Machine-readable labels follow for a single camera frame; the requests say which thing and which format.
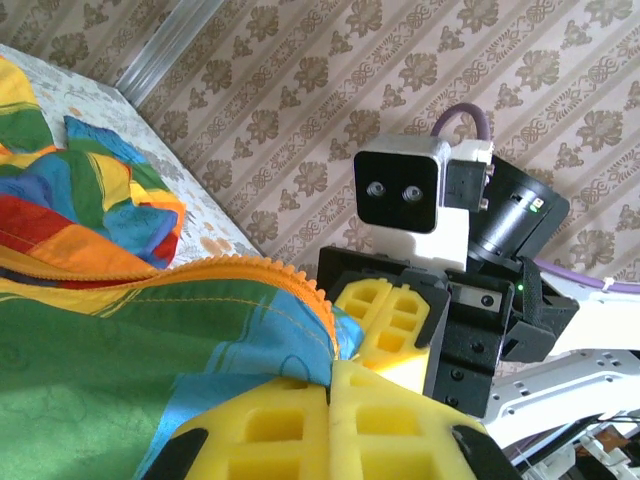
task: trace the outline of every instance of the yellow foam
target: yellow foam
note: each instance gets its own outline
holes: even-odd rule
[[[429,348],[415,341],[429,315],[429,305],[408,285],[393,287],[387,279],[352,282],[336,305],[349,313],[365,331],[354,361],[387,380],[422,393]]]
[[[451,434],[470,417],[350,361],[333,366],[330,480],[475,480]]]
[[[327,480],[326,390],[279,378],[182,425],[209,432],[185,480]]]
[[[384,378],[422,393],[429,348],[416,348],[429,305],[408,285],[391,289],[367,331],[355,359]]]
[[[366,333],[393,285],[386,278],[367,278],[348,284],[335,306],[349,314]]]

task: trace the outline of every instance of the colorful fabric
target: colorful fabric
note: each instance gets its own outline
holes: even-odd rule
[[[24,80],[0,59],[0,477],[140,478],[221,402],[275,376],[329,386],[357,323],[281,263],[155,268],[177,200],[113,132],[67,118],[55,150]]]
[[[15,480],[140,478],[182,422],[274,376],[328,386],[362,338],[299,275],[243,258],[94,290],[0,279],[0,319]]]
[[[113,273],[167,267],[184,205],[115,132],[65,123],[58,150],[26,76],[0,58],[0,245],[84,273],[113,257]]]

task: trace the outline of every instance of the zipper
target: zipper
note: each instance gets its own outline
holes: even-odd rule
[[[122,282],[108,287],[88,288],[84,291],[110,291],[122,288],[141,289],[180,282],[199,280],[250,280],[284,290],[302,301],[327,328],[334,352],[338,355],[335,338],[335,317],[332,304],[325,299],[324,290],[316,288],[315,280],[307,280],[305,272],[296,272],[293,265],[285,266],[280,260],[240,255],[223,255],[196,260],[167,270],[104,275],[82,275],[64,271],[51,271],[22,262],[0,257],[0,267],[32,278],[60,282]]]

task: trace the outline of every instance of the damask wallpaper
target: damask wallpaper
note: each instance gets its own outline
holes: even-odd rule
[[[266,254],[369,250],[351,158],[460,101],[571,211],[543,252],[640,280],[640,9],[632,0],[229,0],[141,113]],[[451,122],[454,142],[475,134]]]
[[[0,43],[108,85],[179,0],[2,0]]]

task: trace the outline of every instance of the robot eye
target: robot eye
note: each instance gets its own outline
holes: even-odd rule
[[[371,182],[371,184],[367,187],[367,195],[370,197],[381,197],[386,192],[384,185],[380,182]]]
[[[404,198],[404,201],[407,203],[419,202],[420,200],[422,200],[422,196],[422,190],[414,185],[405,188],[404,192],[402,192],[402,198]]]

